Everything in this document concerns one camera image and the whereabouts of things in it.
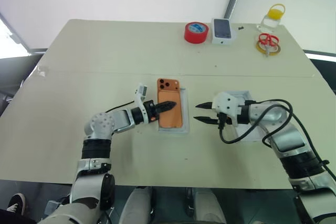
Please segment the black sneaker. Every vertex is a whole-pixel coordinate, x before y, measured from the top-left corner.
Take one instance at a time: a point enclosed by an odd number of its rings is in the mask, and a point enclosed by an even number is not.
[[[26,208],[26,198],[23,194],[14,194],[8,203],[7,211],[23,215]]]

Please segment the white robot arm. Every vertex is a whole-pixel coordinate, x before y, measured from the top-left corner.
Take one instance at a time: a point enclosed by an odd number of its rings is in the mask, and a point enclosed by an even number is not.
[[[284,102],[288,108],[279,104]],[[281,99],[264,102],[247,101],[239,104],[229,93],[221,92],[213,102],[203,103],[197,108],[212,109],[218,120],[197,116],[196,119],[217,124],[220,139],[233,144],[248,135],[256,126],[266,133],[263,143],[271,147],[280,159],[289,176],[289,182],[298,193],[294,199],[302,223],[318,223],[326,217],[336,216],[336,178],[316,152],[311,139],[300,120],[293,113],[289,102]],[[301,126],[305,137],[290,123],[291,118]],[[225,124],[250,123],[251,128],[235,140],[225,140],[222,130]]]
[[[170,101],[157,105],[152,100],[142,102],[145,93],[146,86],[140,85],[135,93],[136,108],[98,113],[86,124],[70,203],[56,209],[40,224],[96,224],[103,211],[113,205],[114,176],[108,173],[112,135],[140,123],[154,122],[160,113],[176,105]]]

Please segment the tape roll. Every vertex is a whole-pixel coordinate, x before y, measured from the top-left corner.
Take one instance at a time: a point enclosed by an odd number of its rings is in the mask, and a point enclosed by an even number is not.
[[[203,43],[208,31],[207,25],[200,22],[190,22],[185,25],[184,39],[193,44]]]
[[[266,54],[266,48],[265,45],[261,44],[259,41],[256,43],[256,48],[259,52],[262,52],[263,54]],[[270,47],[269,55],[277,55],[280,53],[281,47],[279,45],[275,45],[273,47]]]

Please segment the red scissors handle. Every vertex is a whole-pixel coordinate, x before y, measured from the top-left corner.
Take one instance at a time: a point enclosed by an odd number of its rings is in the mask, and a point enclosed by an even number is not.
[[[259,35],[259,41],[261,44],[263,45],[269,45],[271,47],[274,47],[276,45],[279,44],[279,38],[271,35],[271,34],[267,34],[267,33],[262,33]]]

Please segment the table surface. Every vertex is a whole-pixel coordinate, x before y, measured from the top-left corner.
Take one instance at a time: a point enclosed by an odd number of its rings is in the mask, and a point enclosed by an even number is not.
[[[69,21],[0,118],[0,179],[72,183],[85,123],[131,101],[139,82],[156,101],[158,78],[186,88],[190,132],[159,133],[155,122],[114,135],[118,185],[291,188],[272,150],[260,142],[223,144],[214,125],[193,119],[214,116],[195,105],[226,90],[290,101],[335,170],[335,96],[283,26],[275,33],[280,54],[266,58],[255,49],[254,24],[243,24],[231,46],[209,38],[189,44],[184,25]]]

